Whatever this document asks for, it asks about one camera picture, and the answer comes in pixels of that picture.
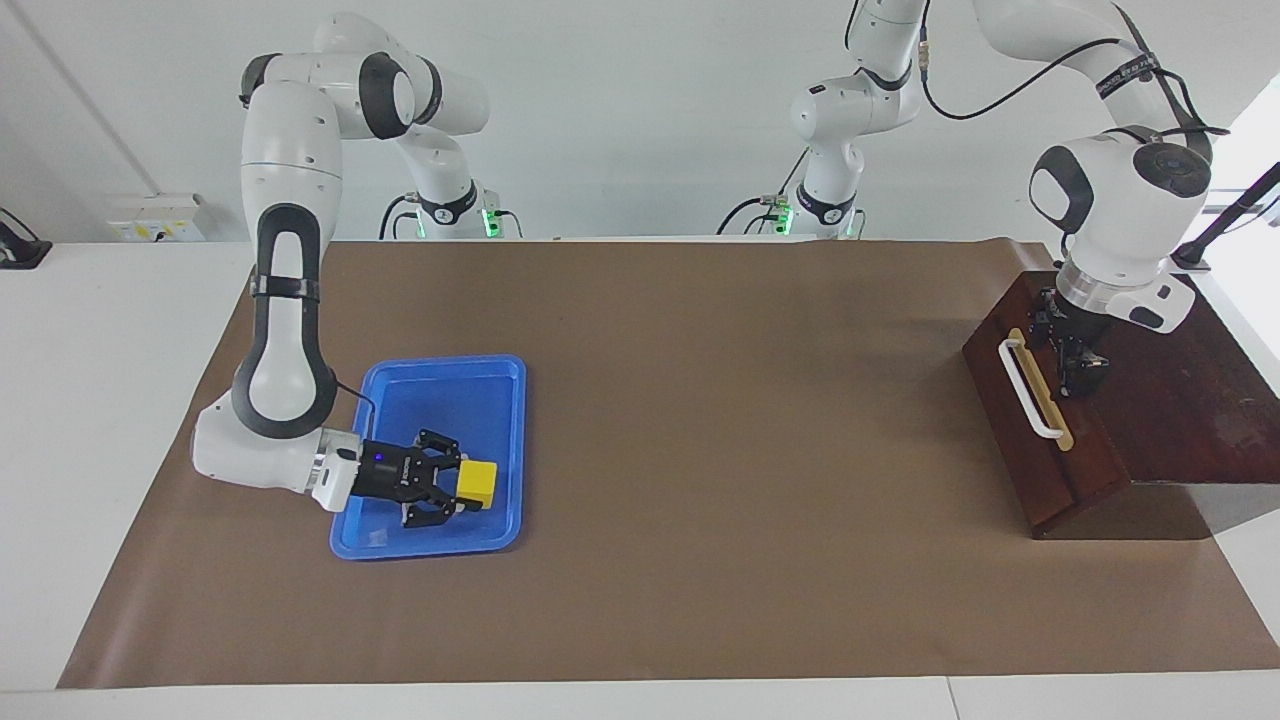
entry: drawer handle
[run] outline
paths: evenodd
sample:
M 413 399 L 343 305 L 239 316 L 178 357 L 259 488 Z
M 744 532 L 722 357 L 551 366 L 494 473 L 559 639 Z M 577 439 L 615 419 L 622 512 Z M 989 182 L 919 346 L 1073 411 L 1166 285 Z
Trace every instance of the drawer handle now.
M 1044 382 L 1044 375 L 1041 374 L 1036 359 L 1027 350 L 1027 338 L 1023 332 L 1019 328 L 1009 331 L 1009 338 L 1000 343 L 997 352 L 1001 364 L 1005 365 L 1005 373 L 1009 374 L 1009 383 L 1014 386 L 1014 393 L 1023 404 L 1023 413 L 1027 414 L 1027 421 L 1030 423 L 1032 430 L 1044 439 L 1056 441 L 1057 448 L 1062 452 L 1071 450 L 1075 446 L 1075 439 L 1066 427 L 1062 411 L 1053 402 L 1048 383 Z M 1025 382 L 1023 382 L 1023 375 L 1027 377 Z

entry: black cable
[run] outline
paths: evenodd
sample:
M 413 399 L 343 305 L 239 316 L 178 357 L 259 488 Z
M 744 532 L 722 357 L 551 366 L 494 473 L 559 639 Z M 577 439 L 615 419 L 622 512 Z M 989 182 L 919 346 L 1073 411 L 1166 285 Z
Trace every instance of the black cable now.
M 771 220 L 777 220 L 777 219 L 778 219 L 777 215 L 771 215 L 768 213 L 765 213 L 763 215 L 758 215 L 758 217 L 753 218 L 750 223 L 746 223 L 746 229 L 742 231 L 742 234 L 751 234 L 751 225 L 754 225 L 755 223 L 760 223 L 760 229 L 758 229 L 756 233 L 755 233 L 755 234 L 760 234 L 762 232 L 764 232 L 764 225 L 765 224 L 768 224 Z
M 728 215 L 724 215 L 724 222 L 722 222 L 721 227 L 716 229 L 716 234 L 724 234 L 724 228 L 728 227 L 730 220 L 732 220 L 739 213 L 750 208 L 751 205 L 764 205 L 764 199 L 753 197 L 750 200 L 744 200 L 739 202 L 737 208 L 733 208 L 732 210 L 730 210 Z
M 378 240 L 387 240 L 387 223 L 392 220 L 392 213 L 399 206 L 401 202 L 408 202 L 408 200 L 401 195 L 392 204 L 387 206 L 387 211 L 383 213 L 383 224 L 378 227 Z
M 399 222 L 403 220 L 404 218 L 412 218 L 412 219 L 416 220 L 417 219 L 417 214 L 416 213 L 401 213 L 399 215 L 396 215 L 396 219 L 392 220 L 392 240 L 399 240 Z
M 845 50 L 849 50 L 849 31 L 854 29 L 854 15 L 858 14 L 858 3 L 860 0 L 854 0 L 854 9 L 849 10 L 849 23 L 845 24 Z
M 351 393 L 351 395 L 353 395 L 353 396 L 358 397 L 360 400 L 364 400 L 365 402 L 369 404 L 369 423 L 365 425 L 365 428 L 367 428 L 369 430 L 372 430 L 372 428 L 374 428 L 374 418 L 378 416 L 378 404 L 374 402 L 372 398 L 370 398 L 367 395 L 360 392 L 358 389 L 352 389 L 352 388 L 347 387 L 342 380 L 338 379 L 337 373 L 333 377 L 333 382 L 335 382 L 340 389 L 344 389 L 348 393 Z
M 1102 135 L 1106 135 L 1108 132 L 1119 132 L 1121 135 L 1128 135 L 1129 137 L 1137 140 L 1142 145 L 1147 145 L 1148 142 L 1160 142 L 1166 136 L 1170 136 L 1170 135 L 1190 135 L 1193 132 L 1202 132 L 1204 135 L 1216 135 L 1216 136 L 1231 135 L 1231 131 L 1229 131 L 1226 128 L 1216 128 L 1216 127 L 1212 127 L 1212 126 L 1192 126 L 1192 127 L 1187 127 L 1187 128 L 1172 128 L 1172 129 L 1166 129 L 1166 131 L 1160 131 L 1160 132 L 1152 133 L 1149 137 L 1144 137 L 1144 136 L 1142 136 L 1142 135 L 1139 135 L 1139 133 L 1137 133 L 1137 132 L 1134 132 L 1133 129 L 1129 129 L 1129 128 L 1111 128 L 1111 129 L 1102 131 Z
M 22 225 L 22 229 L 27 231 L 27 234 L 31 236 L 32 241 L 40 242 L 40 236 L 37 236 L 35 231 L 32 231 L 29 227 L 27 227 L 27 223 L 22 222 L 18 218 L 18 215 L 14 215 L 13 213 L 10 213 L 9 210 L 5 210 L 4 208 L 0 208 L 0 213 L 4 213 L 5 215 L 9 215 L 13 219 L 13 222 L 15 222 L 19 225 Z
M 520 240 L 525 240 L 525 228 L 520 225 L 520 215 L 512 213 L 511 210 L 498 210 L 494 215 L 499 218 L 511 215 L 511 218 L 516 220 L 516 232 L 520 233 Z
M 1172 259 L 1178 263 L 1178 266 L 1184 270 L 1206 269 L 1204 250 L 1208 249 L 1208 246 L 1221 237 L 1228 229 L 1230 229 L 1236 220 L 1243 218 L 1254 204 L 1262 201 L 1262 199 L 1277 186 L 1280 186 L 1280 163 L 1271 165 L 1267 172 L 1262 173 L 1258 179 L 1253 181 L 1253 184 L 1242 192 L 1234 202 L 1224 208 L 1222 211 L 1219 213 L 1217 218 L 1198 236 L 1196 236 L 1196 240 L 1184 242 L 1174 250 Z M 1258 217 L 1262 217 L 1266 211 L 1267 209 L 1263 209 L 1258 213 Z
M 920 27 L 922 27 L 922 29 L 925 28 L 925 27 L 928 27 L 928 23 L 929 23 L 929 5 L 932 5 L 932 4 L 933 4 L 933 0 L 925 0 L 925 3 L 924 3 L 924 15 L 920 19 Z M 925 100 L 929 101 L 929 105 L 940 115 L 942 115 L 943 118 L 948 118 L 948 119 L 952 119 L 952 120 L 972 120 L 973 118 L 977 118 L 979 115 L 986 115 L 987 113 L 989 113 L 989 111 L 995 110 L 996 108 L 1004 105 L 1005 102 L 1007 102 L 1009 100 L 1011 100 L 1015 95 L 1018 95 L 1019 92 L 1021 92 L 1021 91 L 1027 90 L 1028 87 L 1030 87 L 1032 83 L 1034 83 L 1036 81 L 1038 81 L 1042 77 L 1044 77 L 1046 74 L 1048 74 L 1050 70 L 1052 70 L 1053 68 L 1056 68 L 1056 67 L 1061 65 L 1062 63 L 1070 60 L 1071 58 L 1079 55 L 1080 53 L 1084 53 L 1085 50 L 1092 50 L 1092 49 L 1094 49 L 1094 47 L 1097 47 L 1100 45 L 1119 45 L 1120 42 L 1121 41 L 1119 38 L 1115 38 L 1115 37 L 1103 37 L 1103 38 L 1100 38 L 1100 40 L 1093 40 L 1091 42 L 1085 42 L 1084 45 L 1080 45 L 1075 50 L 1071 50 L 1070 53 L 1066 53 L 1061 58 L 1059 58 L 1059 59 L 1053 60 L 1052 63 L 1050 63 L 1048 65 L 1044 65 L 1043 68 L 1041 68 L 1039 72 L 1037 72 L 1032 77 L 1027 78 L 1027 81 L 1023 82 L 1021 85 L 1019 85 L 1018 87 L 1015 87 L 1015 88 L 1010 90 L 1009 92 L 1006 92 L 1005 96 L 1001 97 L 1000 100 L 996 100 L 995 102 L 992 102 L 991 105 L 987 105 L 986 108 L 982 108 L 980 110 L 974 110 L 973 113 L 963 113 L 963 114 L 950 113 L 950 111 L 943 110 L 942 108 L 940 108 L 938 104 L 937 104 L 937 101 L 933 100 L 933 92 L 929 91 L 929 76 L 928 76 L 928 73 L 920 73 L 920 81 L 922 81 L 922 85 L 924 87 L 924 97 L 925 97 Z
M 800 152 L 800 156 L 796 158 L 796 164 L 791 165 L 791 172 L 787 173 L 787 179 L 782 181 L 782 187 L 778 188 L 778 195 L 782 195 L 783 192 L 787 191 L 787 186 L 791 184 L 791 178 L 796 177 L 796 170 L 800 169 L 800 163 L 804 163 L 804 159 L 808 155 L 809 155 L 809 146 L 806 145 L 805 149 Z
M 1257 215 L 1253 215 L 1252 218 L 1249 218 L 1248 220 L 1245 220 L 1243 224 L 1239 224 L 1239 225 L 1235 225 L 1234 228 L 1222 231 L 1222 234 L 1233 233 L 1235 231 L 1243 231 L 1244 228 L 1252 225 L 1253 223 L 1258 222 L 1258 219 L 1262 218 L 1262 215 L 1266 215 L 1267 213 L 1270 213 L 1271 209 L 1276 206 L 1276 202 L 1280 202 L 1280 195 L 1275 196 L 1275 199 L 1271 200 L 1271 202 L 1267 202 L 1266 208 L 1258 210 Z
M 1153 72 L 1161 77 L 1174 78 L 1174 81 L 1178 83 L 1178 87 L 1183 90 L 1183 102 L 1187 104 L 1185 108 L 1187 113 L 1192 117 L 1193 120 L 1203 126 L 1204 120 L 1201 118 L 1199 113 L 1196 110 L 1196 105 L 1192 102 L 1192 92 L 1190 90 L 1187 88 L 1187 81 L 1183 79 L 1183 76 L 1172 70 L 1166 70 L 1165 68 L 1156 68 Z
M 854 215 L 861 215 L 863 217 L 863 224 L 858 225 L 858 237 L 855 238 L 855 240 L 861 240 L 863 238 L 863 231 L 867 229 L 867 210 L 855 209 L 854 210 Z

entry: brown paper mat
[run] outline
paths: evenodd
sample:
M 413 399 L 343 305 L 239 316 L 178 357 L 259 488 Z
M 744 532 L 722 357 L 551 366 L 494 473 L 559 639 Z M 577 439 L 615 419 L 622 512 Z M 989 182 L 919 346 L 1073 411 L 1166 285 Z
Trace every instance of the brown paper mat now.
M 241 302 L 60 687 L 1280 666 L 1212 541 L 1028 539 L 960 347 L 1046 264 L 1005 241 L 335 245 L 321 333 L 348 383 L 525 359 L 521 537 L 346 562 L 310 498 L 197 475 Z

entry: white handle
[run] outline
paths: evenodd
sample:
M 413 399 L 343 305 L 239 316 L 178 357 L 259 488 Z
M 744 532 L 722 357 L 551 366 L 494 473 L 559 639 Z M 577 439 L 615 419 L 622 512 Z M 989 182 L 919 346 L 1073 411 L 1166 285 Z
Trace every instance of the white handle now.
M 1023 404 L 1023 411 L 1027 413 L 1027 421 L 1032 424 L 1032 429 L 1044 439 L 1059 439 L 1064 434 L 1062 430 L 1048 427 L 1041 419 L 1039 410 L 1032 400 L 1032 393 L 1027 391 L 1023 375 L 1018 372 L 1018 360 L 1014 357 L 1012 351 L 1015 347 L 1021 347 L 1021 341 L 1009 338 L 1000 343 L 996 352 L 1000 354 L 1000 361 L 1005 365 L 1005 373 L 1009 373 L 1009 382 L 1014 386 L 1014 392 L 1018 395 L 1019 402 Z

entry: white table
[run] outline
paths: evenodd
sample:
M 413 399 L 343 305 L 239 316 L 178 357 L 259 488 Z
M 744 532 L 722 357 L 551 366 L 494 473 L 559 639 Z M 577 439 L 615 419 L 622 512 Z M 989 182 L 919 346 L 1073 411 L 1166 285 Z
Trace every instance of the white table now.
M 246 245 L 59 245 L 0 274 L 0 719 L 1280 716 L 1280 671 L 52 692 L 250 266 Z M 1280 514 L 1219 542 L 1277 634 Z

